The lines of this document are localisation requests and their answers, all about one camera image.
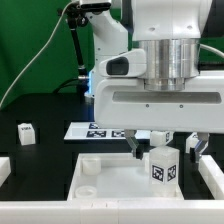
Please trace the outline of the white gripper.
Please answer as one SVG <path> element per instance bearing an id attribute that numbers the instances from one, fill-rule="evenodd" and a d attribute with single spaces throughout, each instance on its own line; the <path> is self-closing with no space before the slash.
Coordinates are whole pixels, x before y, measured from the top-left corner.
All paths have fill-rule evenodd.
<path id="1" fill-rule="evenodd" d="M 144 152 L 136 130 L 197 132 L 190 160 L 198 163 L 208 147 L 208 133 L 224 133 L 224 71 L 203 71 L 177 92 L 147 91 L 139 78 L 105 79 L 95 93 L 94 118 L 102 128 L 126 129 L 136 159 Z"/>

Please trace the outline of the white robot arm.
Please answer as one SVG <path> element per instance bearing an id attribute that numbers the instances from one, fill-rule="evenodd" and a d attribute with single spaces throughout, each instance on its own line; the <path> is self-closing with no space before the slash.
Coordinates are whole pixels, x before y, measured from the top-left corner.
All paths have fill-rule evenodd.
<path id="1" fill-rule="evenodd" d="M 224 133 L 224 75 L 198 71 L 199 38 L 213 0 L 131 0 L 135 48 L 100 61 L 94 117 L 135 131 Z"/>

